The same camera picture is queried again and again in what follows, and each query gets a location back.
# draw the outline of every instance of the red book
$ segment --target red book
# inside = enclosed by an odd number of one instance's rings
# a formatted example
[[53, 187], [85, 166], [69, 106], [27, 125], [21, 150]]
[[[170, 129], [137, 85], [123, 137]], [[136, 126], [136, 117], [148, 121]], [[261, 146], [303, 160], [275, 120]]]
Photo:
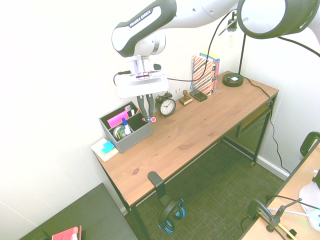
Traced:
[[52, 236], [52, 240], [76, 240], [76, 239], [81, 240], [81, 226], [80, 226], [80, 230], [78, 230], [78, 227], [75, 226], [73, 228], [62, 231]]

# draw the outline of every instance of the sticky note pad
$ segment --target sticky note pad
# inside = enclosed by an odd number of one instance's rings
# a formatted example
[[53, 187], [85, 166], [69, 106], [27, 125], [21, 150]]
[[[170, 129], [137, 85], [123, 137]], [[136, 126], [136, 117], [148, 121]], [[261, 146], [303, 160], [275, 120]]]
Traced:
[[129, 118], [128, 112], [124, 110], [123, 112], [120, 112], [118, 115], [115, 115], [114, 117], [107, 120], [108, 124], [111, 128], [117, 126], [118, 124], [122, 123], [122, 118], [127, 120]]
[[114, 146], [110, 141], [107, 141], [107, 142], [104, 143], [102, 146], [103, 146], [103, 148], [102, 148], [101, 150], [102, 150], [102, 152], [103, 152], [104, 154], [110, 152], [112, 149], [115, 148], [115, 146]]

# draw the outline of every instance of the white wall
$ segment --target white wall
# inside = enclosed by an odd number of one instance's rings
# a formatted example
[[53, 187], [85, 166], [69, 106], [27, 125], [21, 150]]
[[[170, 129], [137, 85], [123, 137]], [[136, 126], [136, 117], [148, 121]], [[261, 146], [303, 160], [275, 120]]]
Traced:
[[[117, 97], [112, 78], [127, 64], [113, 49], [111, 33], [151, 2], [1, 3], [1, 239], [21, 238], [101, 182], [122, 207], [90, 146], [104, 137], [99, 117], [135, 101]], [[168, 77], [190, 77], [191, 56], [207, 49], [217, 24], [166, 30], [166, 49], [154, 62]], [[310, 32], [296, 38], [319, 50]], [[228, 49], [223, 40], [212, 47], [221, 56], [221, 73], [237, 71], [240, 45]], [[317, 57], [291, 43], [247, 40], [242, 73], [280, 89], [273, 121], [288, 170], [299, 161], [304, 137], [320, 129], [318, 65]], [[170, 91], [177, 99], [188, 86], [171, 81]], [[279, 166], [270, 129], [260, 155]]]

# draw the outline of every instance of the blue headphones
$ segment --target blue headphones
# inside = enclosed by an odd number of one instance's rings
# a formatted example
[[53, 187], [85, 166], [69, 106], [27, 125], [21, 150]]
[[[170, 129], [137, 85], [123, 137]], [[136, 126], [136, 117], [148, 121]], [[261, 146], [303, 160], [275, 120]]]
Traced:
[[175, 223], [170, 216], [176, 220], [181, 220], [186, 216], [186, 211], [182, 206], [183, 199], [174, 198], [169, 201], [163, 212], [158, 218], [160, 229], [164, 229], [167, 233], [172, 234], [175, 230]]

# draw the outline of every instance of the desk organizer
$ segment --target desk organizer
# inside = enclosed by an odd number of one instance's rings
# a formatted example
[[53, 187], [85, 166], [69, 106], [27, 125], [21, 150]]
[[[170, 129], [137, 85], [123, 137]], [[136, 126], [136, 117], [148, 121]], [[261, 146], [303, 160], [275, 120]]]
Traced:
[[131, 134], [120, 140], [115, 139], [113, 132], [118, 125], [115, 127], [110, 127], [107, 121], [110, 118], [123, 112], [125, 110], [125, 107], [129, 105], [130, 108], [133, 109], [136, 113], [138, 108], [131, 101], [128, 104], [123, 105], [122, 107], [119, 107], [117, 110], [109, 113], [108, 115], [99, 118], [103, 130], [105, 132], [106, 138], [112, 142], [112, 144], [119, 150], [120, 153], [125, 152], [126, 150], [128, 150], [129, 148], [131, 148], [132, 146], [134, 146], [135, 144], [152, 134], [151, 123], [142, 121], [143, 115], [141, 114], [141, 112], [132, 115], [131, 111], [128, 111], [127, 113], [129, 115], [129, 118], [126, 120], [126, 122], [130, 127]]

